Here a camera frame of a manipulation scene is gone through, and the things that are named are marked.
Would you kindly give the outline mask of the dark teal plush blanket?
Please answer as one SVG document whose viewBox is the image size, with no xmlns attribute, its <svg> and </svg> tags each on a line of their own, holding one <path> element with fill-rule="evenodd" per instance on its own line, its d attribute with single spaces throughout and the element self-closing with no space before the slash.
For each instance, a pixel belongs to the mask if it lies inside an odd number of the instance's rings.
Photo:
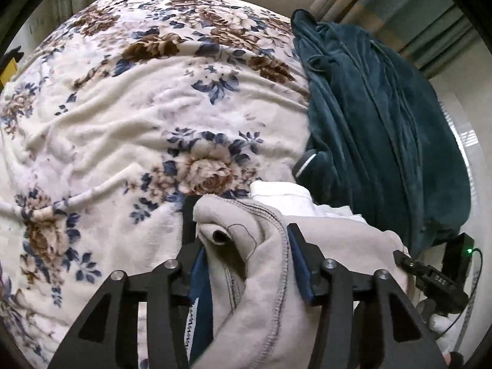
<svg viewBox="0 0 492 369">
<path fill-rule="evenodd" d="M 412 256 L 455 238 L 470 181 L 431 83 L 363 28 L 303 9 L 291 26 L 309 87 L 296 182 L 314 202 L 395 232 Z"/>
</svg>

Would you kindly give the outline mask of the floral fleece blanket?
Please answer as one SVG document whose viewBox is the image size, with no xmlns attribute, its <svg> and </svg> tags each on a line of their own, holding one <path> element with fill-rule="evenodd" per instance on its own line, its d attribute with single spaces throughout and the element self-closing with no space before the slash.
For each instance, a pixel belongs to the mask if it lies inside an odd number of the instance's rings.
<svg viewBox="0 0 492 369">
<path fill-rule="evenodd" d="M 181 244 L 189 195 L 292 180 L 308 82 L 287 17 L 241 0 L 97 0 L 1 94 L 1 317 L 45 368 L 114 270 Z"/>
</svg>

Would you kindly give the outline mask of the white bed headboard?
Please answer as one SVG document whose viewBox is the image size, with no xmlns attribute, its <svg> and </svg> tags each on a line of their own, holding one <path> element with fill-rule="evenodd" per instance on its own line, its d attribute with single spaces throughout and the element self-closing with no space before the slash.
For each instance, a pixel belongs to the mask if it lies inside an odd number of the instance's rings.
<svg viewBox="0 0 492 369">
<path fill-rule="evenodd" d="M 487 212 L 489 208 L 486 162 L 479 138 L 460 103 L 451 98 L 439 101 L 446 121 L 458 144 L 470 182 L 470 217 L 462 230 L 483 241 L 489 230 Z"/>
</svg>

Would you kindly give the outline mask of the teal window curtain right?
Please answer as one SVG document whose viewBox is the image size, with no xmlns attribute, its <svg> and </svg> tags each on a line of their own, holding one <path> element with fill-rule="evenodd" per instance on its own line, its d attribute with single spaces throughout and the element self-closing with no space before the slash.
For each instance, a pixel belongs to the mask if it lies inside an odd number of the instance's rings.
<svg viewBox="0 0 492 369">
<path fill-rule="evenodd" d="M 452 0 L 314 0 L 320 22 L 360 26 L 431 78 L 479 38 Z"/>
</svg>

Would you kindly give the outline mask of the folded white clothes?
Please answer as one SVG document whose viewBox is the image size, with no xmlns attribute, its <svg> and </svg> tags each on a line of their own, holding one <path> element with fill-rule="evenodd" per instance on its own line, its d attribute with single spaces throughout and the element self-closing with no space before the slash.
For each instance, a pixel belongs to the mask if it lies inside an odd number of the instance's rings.
<svg viewBox="0 0 492 369">
<path fill-rule="evenodd" d="M 316 205 L 308 189 L 292 182 L 252 182 L 250 197 L 284 216 L 345 218 L 366 223 L 360 214 L 353 214 L 349 206 Z"/>
</svg>

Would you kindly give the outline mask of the beige long sleeve shirt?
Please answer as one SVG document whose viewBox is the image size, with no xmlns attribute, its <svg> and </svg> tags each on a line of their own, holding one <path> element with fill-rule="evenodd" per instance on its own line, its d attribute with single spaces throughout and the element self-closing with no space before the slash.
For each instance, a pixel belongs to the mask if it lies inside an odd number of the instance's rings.
<svg viewBox="0 0 492 369">
<path fill-rule="evenodd" d="M 287 226 L 297 224 L 317 245 L 353 272 L 386 269 L 401 288 L 408 278 L 393 253 L 404 245 L 348 218 L 283 216 L 254 200 L 202 196 L 193 209 L 207 254 L 213 341 L 195 368 L 306 368 L 320 310 L 309 307 L 295 282 Z"/>
</svg>

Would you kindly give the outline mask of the yellow box with black item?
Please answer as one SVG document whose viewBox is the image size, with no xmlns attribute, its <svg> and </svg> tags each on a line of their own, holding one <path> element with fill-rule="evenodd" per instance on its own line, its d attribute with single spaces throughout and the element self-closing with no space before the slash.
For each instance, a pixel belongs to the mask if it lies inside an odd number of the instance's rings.
<svg viewBox="0 0 492 369">
<path fill-rule="evenodd" d="M 4 89 L 5 85 L 18 71 L 18 63 L 24 56 L 21 47 L 18 46 L 6 52 L 1 56 L 0 61 L 0 88 Z"/>
</svg>

